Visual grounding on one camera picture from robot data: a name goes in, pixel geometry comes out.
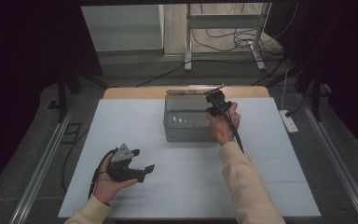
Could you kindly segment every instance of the cable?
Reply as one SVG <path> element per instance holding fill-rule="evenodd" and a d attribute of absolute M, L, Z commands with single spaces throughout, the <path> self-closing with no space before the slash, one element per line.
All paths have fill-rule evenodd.
<path fill-rule="evenodd" d="M 270 62 L 276 62 L 277 60 L 263 60 L 262 62 L 268 62 L 268 61 L 270 61 Z M 141 83 L 141 84 L 136 85 L 136 86 L 135 86 L 135 88 L 141 87 L 141 86 L 143 86 L 143 85 L 145 85 L 145 84 L 147 84 L 147 83 L 149 83 L 149 82 L 152 82 L 152 81 L 154 81 L 154 80 L 156 80 L 156 79 L 159 79 L 159 78 L 161 78 L 161 77 L 165 77 L 165 76 L 167 76 L 168 74 L 170 74 L 170 73 L 172 73 L 172 72 L 176 71 L 178 68 L 182 67 L 183 65 L 185 65 L 185 64 L 187 64 L 187 63 L 193 63 L 193 62 L 213 62 L 213 63 L 257 63 L 257 62 L 259 62 L 259 61 L 258 61 L 258 60 L 253 60 L 253 61 L 249 61 L 249 62 L 230 62 L 230 61 L 221 61 L 221 60 L 199 60 L 199 59 L 196 59 L 196 60 L 190 60 L 190 61 L 188 61 L 188 62 L 181 63 L 179 66 L 177 66 L 177 67 L 173 68 L 173 70 L 171 70 L 171 71 L 168 71 L 168 72 L 166 72 L 166 73 L 164 73 L 164 74 L 162 74 L 162 75 L 159 75 L 159 76 L 157 76 L 157 77 L 153 77 L 153 78 L 151 78 L 151 79 L 149 79 L 149 80 L 147 80 L 147 81 L 145 81 L 145 82 L 143 82 L 143 83 Z"/>
<path fill-rule="evenodd" d="M 255 8 L 255 3 L 252 3 L 253 8 L 255 9 L 255 13 L 259 14 L 257 9 Z"/>
<path fill-rule="evenodd" d="M 296 108 L 296 110 L 287 112 L 287 113 L 285 114 L 286 117 L 291 117 L 292 115 L 294 115 L 295 113 L 297 113 L 297 112 L 300 110 L 301 106 L 302 106 L 303 103 L 304 103 L 304 99 L 305 99 L 305 96 L 306 96 L 306 92 L 307 92 L 307 90 L 304 90 L 304 92 L 303 92 L 303 97 L 302 97 L 302 99 L 301 99 L 300 105 Z"/>
<path fill-rule="evenodd" d="M 220 106 L 217 103 L 215 103 L 214 100 L 211 99 L 211 103 L 220 110 L 220 112 L 222 113 L 223 117 L 226 119 L 228 126 L 231 128 L 232 132 L 234 132 L 235 139 L 237 140 L 237 143 L 240 146 L 240 149 L 241 149 L 242 153 L 245 153 L 243 151 L 242 142 L 241 142 L 241 139 L 240 139 L 240 135 L 238 134 L 237 127 L 235 127 L 234 123 L 232 122 L 232 119 L 228 117 L 226 112 L 222 108 L 220 108 Z"/>
<path fill-rule="evenodd" d="M 206 47 L 206 48 L 209 48 L 209 49 L 214 49 L 214 50 L 217 50 L 217 51 L 227 52 L 227 51 L 232 51 L 232 50 L 234 50 L 234 49 L 236 49 L 236 48 L 238 47 L 238 46 L 235 46 L 235 47 L 232 48 L 232 49 L 217 49 L 217 48 L 214 48 L 214 47 L 212 47 L 212 46 L 209 46 L 209 45 L 200 43 L 200 42 L 196 39 L 196 37 L 194 36 L 193 29 L 191 29 L 191 34 L 193 35 L 194 41 L 196 41 L 197 44 L 202 45 L 203 47 Z"/>
<path fill-rule="evenodd" d="M 296 16 L 297 9 L 298 9 L 298 5 L 299 5 L 299 2 L 297 2 L 296 9 L 295 9 L 295 13 L 293 13 L 293 17 L 292 17 L 292 19 L 290 20 L 289 24 L 286 26 L 286 28 L 285 28 L 280 34 L 275 35 L 275 36 L 272 37 L 270 40 L 275 39 L 275 38 L 277 38 L 278 36 L 282 35 L 284 32 L 286 32 L 286 30 L 290 27 L 290 25 L 292 24 L 292 22 L 293 22 L 293 20 L 294 20 L 294 18 L 295 18 L 295 16 Z"/>
<path fill-rule="evenodd" d="M 246 33 L 246 32 L 250 32 L 250 31 L 254 31 L 256 29 L 249 29 L 249 30 L 244 30 L 244 31 L 238 31 L 237 33 L 233 32 L 230 34 L 226 34 L 226 35 L 208 35 L 208 37 L 212 37 L 212 38 L 220 38 L 220 37 L 225 37 L 225 36 L 229 36 L 229 35 L 254 35 L 254 34 L 242 34 L 242 33 Z"/>
<path fill-rule="evenodd" d="M 112 153 L 114 153 L 114 150 L 110 150 L 108 153 L 106 153 L 103 156 L 103 158 L 101 159 L 100 164 L 98 165 L 98 167 L 95 169 L 94 176 L 92 177 L 92 180 L 91 180 L 91 185 L 89 186 L 89 197 L 88 197 L 88 199 L 90 198 L 91 194 L 94 192 L 95 183 L 97 182 L 98 175 L 106 173 L 106 172 L 100 172 L 101 165 L 106 160 L 106 158 Z"/>
<path fill-rule="evenodd" d="M 282 98 L 281 98 L 281 109 L 283 110 L 283 97 L 284 97 L 284 92 L 286 91 L 286 83 L 287 83 L 287 72 L 289 71 L 291 67 L 289 66 L 286 69 L 286 75 L 284 76 L 284 85 L 283 85 L 283 93 L 282 93 Z"/>
<path fill-rule="evenodd" d="M 66 191 L 68 190 L 65 186 L 65 165 L 68 162 L 68 158 L 69 155 L 71 155 L 71 152 L 73 151 L 73 149 L 75 148 L 76 144 L 80 141 L 80 139 L 82 139 L 84 137 L 84 135 L 86 135 L 86 133 L 90 130 L 90 128 L 88 128 L 86 131 L 84 131 L 74 142 L 74 144 L 72 145 L 72 147 L 69 149 L 68 154 L 66 155 L 65 161 L 63 162 L 63 166 L 62 166 L 62 172 L 61 172 L 61 182 L 62 182 L 62 189 L 63 192 L 66 193 Z"/>
<path fill-rule="evenodd" d="M 283 63 L 284 59 L 285 59 L 285 58 L 282 58 L 282 59 L 279 61 L 278 65 L 277 65 L 268 75 L 266 75 L 266 76 L 264 76 L 264 77 L 258 79 L 256 82 L 252 83 L 251 86 L 254 86 L 254 85 L 257 84 L 258 82 L 261 82 L 262 80 L 264 80 L 264 79 L 266 79 L 266 78 L 272 76 L 272 74 L 279 68 L 279 66 L 281 66 L 281 64 Z"/>

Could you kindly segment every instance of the beige sleeve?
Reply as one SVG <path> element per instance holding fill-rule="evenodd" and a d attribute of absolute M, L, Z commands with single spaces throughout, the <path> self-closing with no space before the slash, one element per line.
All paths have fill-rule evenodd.
<path fill-rule="evenodd" d="M 91 195 L 86 205 L 81 209 L 75 210 L 72 217 L 66 220 L 65 223 L 103 223 L 110 210 L 111 207 L 101 203 L 94 195 Z"/>
<path fill-rule="evenodd" d="M 238 144 L 226 143 L 220 149 L 219 156 L 224 164 L 223 177 L 235 206 L 238 223 L 284 224 L 267 193 L 260 173 L 251 158 L 241 152 Z"/>

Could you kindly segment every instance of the hand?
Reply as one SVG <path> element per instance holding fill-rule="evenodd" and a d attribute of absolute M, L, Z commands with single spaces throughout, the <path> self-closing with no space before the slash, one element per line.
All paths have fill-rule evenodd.
<path fill-rule="evenodd" d="M 110 154 L 103 161 L 94 190 L 94 197 L 101 203 L 105 204 L 108 204 L 110 201 L 112 201 L 119 190 L 132 186 L 138 182 L 137 179 L 131 179 L 120 183 L 110 178 L 106 171 L 112 157 L 113 154 Z"/>
<path fill-rule="evenodd" d="M 238 129 L 240 125 L 241 115 L 236 112 L 238 104 L 232 102 L 231 107 L 226 112 L 228 117 L 232 119 L 232 123 Z M 220 146 L 223 146 L 227 142 L 234 141 L 234 132 L 228 126 L 228 123 L 224 116 L 214 117 L 207 113 L 206 118 L 210 121 L 212 128 L 212 137 L 219 142 Z"/>

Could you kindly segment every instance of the power strip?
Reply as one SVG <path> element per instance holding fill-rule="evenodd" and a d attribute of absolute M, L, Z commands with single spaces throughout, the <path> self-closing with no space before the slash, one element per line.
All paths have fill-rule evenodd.
<path fill-rule="evenodd" d="M 298 133 L 298 128 L 295 125 L 295 122 L 292 120 L 291 117 L 286 117 L 287 110 L 280 110 L 279 111 L 281 118 L 283 120 L 284 126 L 286 127 L 287 132 L 291 134 Z"/>

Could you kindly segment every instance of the gray box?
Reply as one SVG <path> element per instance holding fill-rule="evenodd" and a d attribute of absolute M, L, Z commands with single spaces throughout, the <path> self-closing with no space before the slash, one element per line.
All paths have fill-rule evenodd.
<path fill-rule="evenodd" d="M 206 119 L 206 102 L 202 93 L 168 93 L 165 97 L 164 128 L 168 142 L 215 142 Z"/>

